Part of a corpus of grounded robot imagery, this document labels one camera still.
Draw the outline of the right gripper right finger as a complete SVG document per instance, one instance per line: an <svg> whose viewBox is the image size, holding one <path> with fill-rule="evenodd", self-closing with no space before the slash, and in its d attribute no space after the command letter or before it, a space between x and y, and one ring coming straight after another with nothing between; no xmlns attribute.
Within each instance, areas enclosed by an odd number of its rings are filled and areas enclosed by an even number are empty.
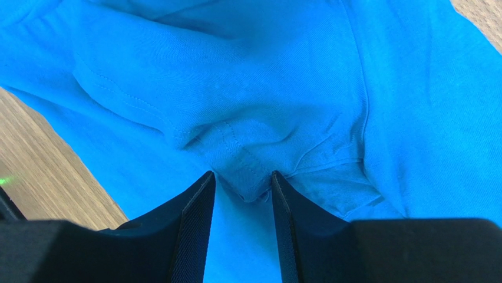
<svg viewBox="0 0 502 283"><path fill-rule="evenodd" d="M501 229L483 219L347 222L271 178L283 282L500 282Z"/></svg>

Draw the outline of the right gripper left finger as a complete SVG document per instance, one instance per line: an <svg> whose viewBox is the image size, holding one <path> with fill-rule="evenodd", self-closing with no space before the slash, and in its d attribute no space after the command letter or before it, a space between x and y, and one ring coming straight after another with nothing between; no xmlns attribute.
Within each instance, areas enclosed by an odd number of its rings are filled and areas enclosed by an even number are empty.
<svg viewBox="0 0 502 283"><path fill-rule="evenodd" d="M1 192L2 282L202 282L216 181L188 189L116 229L29 221Z"/></svg>

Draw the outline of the blue t shirt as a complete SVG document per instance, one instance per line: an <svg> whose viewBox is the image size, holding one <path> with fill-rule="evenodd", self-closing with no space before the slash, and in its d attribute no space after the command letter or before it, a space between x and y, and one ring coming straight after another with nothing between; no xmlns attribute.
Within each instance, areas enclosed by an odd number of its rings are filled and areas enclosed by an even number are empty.
<svg viewBox="0 0 502 283"><path fill-rule="evenodd" d="M279 282L270 176L501 223L501 54L450 1L2 1L1 87L135 218L212 170L205 282Z"/></svg>

